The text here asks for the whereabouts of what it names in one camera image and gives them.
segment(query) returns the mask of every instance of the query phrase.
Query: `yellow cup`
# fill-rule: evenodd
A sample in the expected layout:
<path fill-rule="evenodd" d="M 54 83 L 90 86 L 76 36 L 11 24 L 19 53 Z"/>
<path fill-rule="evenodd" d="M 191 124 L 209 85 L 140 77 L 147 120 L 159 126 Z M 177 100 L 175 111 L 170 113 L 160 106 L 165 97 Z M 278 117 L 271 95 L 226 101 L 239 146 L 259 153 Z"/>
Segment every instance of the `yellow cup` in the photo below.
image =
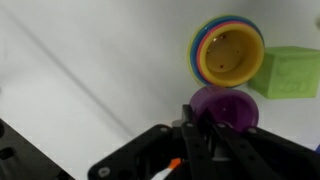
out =
<path fill-rule="evenodd" d="M 252 27 L 228 22 L 209 31 L 197 51 L 201 75 L 210 83 L 232 87 L 248 81 L 263 61 L 264 43 Z"/>

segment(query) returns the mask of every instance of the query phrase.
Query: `blue ring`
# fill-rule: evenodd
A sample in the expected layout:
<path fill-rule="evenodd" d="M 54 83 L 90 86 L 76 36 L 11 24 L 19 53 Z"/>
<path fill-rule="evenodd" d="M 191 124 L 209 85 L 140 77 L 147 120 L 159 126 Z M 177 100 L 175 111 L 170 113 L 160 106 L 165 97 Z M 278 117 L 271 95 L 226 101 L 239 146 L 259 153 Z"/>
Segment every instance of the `blue ring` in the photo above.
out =
<path fill-rule="evenodd" d="M 253 29 L 255 29 L 259 33 L 259 35 L 264 43 L 264 39 L 263 39 L 262 33 L 259 30 L 259 28 L 253 22 L 251 22 L 250 20 L 245 19 L 243 17 L 223 16 L 223 17 L 220 17 L 218 19 L 214 19 L 214 20 L 210 21 L 209 23 L 207 23 L 205 26 L 203 26 L 203 28 L 198 32 L 198 34 L 194 38 L 192 45 L 191 45 L 191 49 L 190 49 L 190 64 L 192 67 L 192 71 L 195 74 L 195 76 L 198 78 L 198 80 L 205 85 L 210 85 L 211 83 L 202 77 L 202 75 L 198 69 L 198 66 L 197 66 L 198 46 L 200 45 L 201 40 L 204 38 L 204 36 L 207 34 L 207 32 L 209 32 L 215 26 L 222 24 L 222 23 L 225 23 L 225 22 L 228 22 L 228 21 L 239 21 L 239 22 L 243 22 L 245 24 L 248 24 L 249 26 L 251 26 Z"/>

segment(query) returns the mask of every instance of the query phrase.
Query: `green cube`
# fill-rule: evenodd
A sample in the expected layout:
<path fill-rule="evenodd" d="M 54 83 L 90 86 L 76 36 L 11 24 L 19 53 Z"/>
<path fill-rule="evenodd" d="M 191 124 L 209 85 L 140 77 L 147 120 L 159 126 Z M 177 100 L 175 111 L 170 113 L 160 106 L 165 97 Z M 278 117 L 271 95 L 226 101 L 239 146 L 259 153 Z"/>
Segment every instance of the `green cube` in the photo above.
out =
<path fill-rule="evenodd" d="M 266 48 L 264 61 L 249 86 L 269 99 L 317 95 L 320 51 L 301 47 Z"/>

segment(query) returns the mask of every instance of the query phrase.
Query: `screw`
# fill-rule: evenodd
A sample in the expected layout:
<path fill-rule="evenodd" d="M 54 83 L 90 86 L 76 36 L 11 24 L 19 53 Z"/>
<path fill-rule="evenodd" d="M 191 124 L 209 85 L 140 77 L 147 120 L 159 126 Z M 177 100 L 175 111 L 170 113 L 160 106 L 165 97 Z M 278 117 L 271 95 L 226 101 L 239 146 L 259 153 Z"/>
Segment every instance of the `screw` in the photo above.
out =
<path fill-rule="evenodd" d="M 248 132 L 255 134 L 255 133 L 257 133 L 257 130 L 255 128 L 249 128 Z"/>
<path fill-rule="evenodd" d="M 168 128 L 162 127 L 160 130 L 161 130 L 162 132 L 167 132 L 167 131 L 168 131 Z"/>
<path fill-rule="evenodd" d="M 104 177 L 107 177 L 109 176 L 111 170 L 110 168 L 108 167 L 103 167 L 103 168 L 100 168 L 99 171 L 98 171 L 98 174 L 101 178 L 104 178 Z"/>
<path fill-rule="evenodd" d="M 193 124 L 192 123 L 188 123 L 187 126 L 188 127 L 193 127 Z"/>
<path fill-rule="evenodd" d="M 223 123 L 219 123 L 218 126 L 219 126 L 220 128 L 225 128 L 225 127 L 226 127 L 226 125 L 223 124 Z"/>

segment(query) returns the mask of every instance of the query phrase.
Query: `white table surface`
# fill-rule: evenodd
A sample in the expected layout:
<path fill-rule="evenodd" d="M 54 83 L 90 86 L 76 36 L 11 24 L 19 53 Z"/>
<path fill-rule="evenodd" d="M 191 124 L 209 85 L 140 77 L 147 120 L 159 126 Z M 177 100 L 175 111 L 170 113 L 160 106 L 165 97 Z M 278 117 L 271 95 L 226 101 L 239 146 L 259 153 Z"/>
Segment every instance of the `white table surface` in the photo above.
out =
<path fill-rule="evenodd" d="M 180 118 L 200 88 L 186 49 L 207 19 L 242 15 L 267 46 L 320 49 L 318 0 L 0 2 L 0 117 L 76 179 L 152 125 Z M 320 143 L 319 92 L 266 100 L 239 89 L 256 100 L 260 127 Z"/>

